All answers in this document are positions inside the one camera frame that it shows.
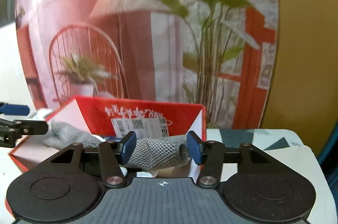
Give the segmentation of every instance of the circular pad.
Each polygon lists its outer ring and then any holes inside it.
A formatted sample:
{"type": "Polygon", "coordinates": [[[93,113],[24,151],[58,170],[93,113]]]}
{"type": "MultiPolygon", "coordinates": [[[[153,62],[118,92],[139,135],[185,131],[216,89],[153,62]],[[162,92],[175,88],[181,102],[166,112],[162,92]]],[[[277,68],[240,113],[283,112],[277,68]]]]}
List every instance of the circular pad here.
{"type": "Polygon", "coordinates": [[[316,200],[312,184],[297,173],[236,173],[227,180],[223,196],[234,212],[259,223],[307,218],[316,200]]]}
{"type": "Polygon", "coordinates": [[[67,180],[59,177],[47,177],[38,180],[30,188],[33,195],[41,199],[57,199],[63,197],[70,190],[70,184],[67,180]]]}
{"type": "Polygon", "coordinates": [[[254,182],[252,189],[258,196],[270,200],[286,198],[292,191],[288,182],[277,177],[263,177],[254,182]]]}
{"type": "Polygon", "coordinates": [[[15,218],[32,223],[65,223],[90,210],[100,198],[97,181],[87,173],[72,171],[56,176],[33,170],[8,187],[7,201],[15,218]]]}

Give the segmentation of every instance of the cardboard box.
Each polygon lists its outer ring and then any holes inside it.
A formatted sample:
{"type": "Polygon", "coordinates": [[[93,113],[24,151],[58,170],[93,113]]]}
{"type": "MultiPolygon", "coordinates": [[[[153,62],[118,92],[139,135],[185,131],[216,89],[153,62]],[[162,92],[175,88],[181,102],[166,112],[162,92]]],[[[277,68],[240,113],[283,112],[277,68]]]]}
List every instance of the cardboard box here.
{"type": "MultiPolygon", "coordinates": [[[[92,134],[116,137],[121,133],[116,127],[116,120],[127,124],[131,120],[144,122],[146,119],[157,122],[165,120],[162,125],[169,136],[193,130],[206,140],[205,108],[199,104],[75,96],[50,115],[47,121],[66,122],[92,134]]],[[[42,141],[48,134],[28,136],[10,152],[11,159],[21,171],[33,168],[58,151],[43,145],[42,141]]],[[[199,170],[199,166],[192,161],[189,176],[197,178],[199,170]]]]}

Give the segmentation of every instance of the barcode label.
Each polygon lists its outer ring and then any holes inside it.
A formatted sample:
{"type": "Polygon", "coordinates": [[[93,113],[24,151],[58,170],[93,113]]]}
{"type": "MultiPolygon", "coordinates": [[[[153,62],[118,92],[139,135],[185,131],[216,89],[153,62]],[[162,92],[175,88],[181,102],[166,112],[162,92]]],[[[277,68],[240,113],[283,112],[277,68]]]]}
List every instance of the barcode label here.
{"type": "Polygon", "coordinates": [[[131,119],[134,129],[144,129],[142,119],[131,119]]]}
{"type": "Polygon", "coordinates": [[[166,125],[166,124],[167,124],[167,120],[166,120],[164,117],[161,117],[161,118],[159,119],[159,123],[162,124],[162,125],[163,125],[163,124],[166,125]]]}
{"type": "Polygon", "coordinates": [[[122,121],[121,120],[116,120],[116,123],[117,125],[119,126],[119,130],[122,132],[125,132],[124,131],[124,127],[123,127],[123,124],[122,124],[122,121]]]}
{"type": "Polygon", "coordinates": [[[130,131],[134,131],[137,138],[169,136],[165,118],[112,118],[111,121],[117,138],[123,138],[130,131]]]}
{"type": "Polygon", "coordinates": [[[160,125],[161,125],[162,136],[163,137],[169,136],[167,120],[164,117],[161,117],[159,119],[159,122],[160,122],[160,125]]]}

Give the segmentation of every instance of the metal pivot bolt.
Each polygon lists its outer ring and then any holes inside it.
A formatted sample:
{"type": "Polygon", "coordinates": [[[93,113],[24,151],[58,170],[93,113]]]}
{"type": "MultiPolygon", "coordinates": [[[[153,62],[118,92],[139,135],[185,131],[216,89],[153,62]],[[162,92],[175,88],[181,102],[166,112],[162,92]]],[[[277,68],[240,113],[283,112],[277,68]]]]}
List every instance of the metal pivot bolt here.
{"type": "Polygon", "coordinates": [[[212,185],[216,183],[216,179],[212,176],[203,176],[200,178],[200,183],[203,185],[212,185]]]}
{"type": "Polygon", "coordinates": [[[107,178],[107,183],[110,185],[118,185],[123,182],[123,179],[119,176],[111,176],[107,178]]]}

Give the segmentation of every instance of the wire chair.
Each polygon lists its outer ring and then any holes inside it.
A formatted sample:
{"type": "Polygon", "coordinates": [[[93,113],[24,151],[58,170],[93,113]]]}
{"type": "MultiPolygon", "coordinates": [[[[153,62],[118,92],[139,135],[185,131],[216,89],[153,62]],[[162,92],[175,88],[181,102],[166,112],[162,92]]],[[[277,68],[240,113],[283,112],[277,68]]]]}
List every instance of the wire chair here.
{"type": "Polygon", "coordinates": [[[105,79],[97,84],[97,95],[105,93],[116,98],[128,98],[124,69],[118,50],[111,38],[101,29],[85,23],[63,28],[53,38],[49,47],[49,64],[57,101],[60,106],[72,95],[69,79],[60,75],[63,71],[62,58],[72,53],[104,66],[115,78],[105,79]]]}

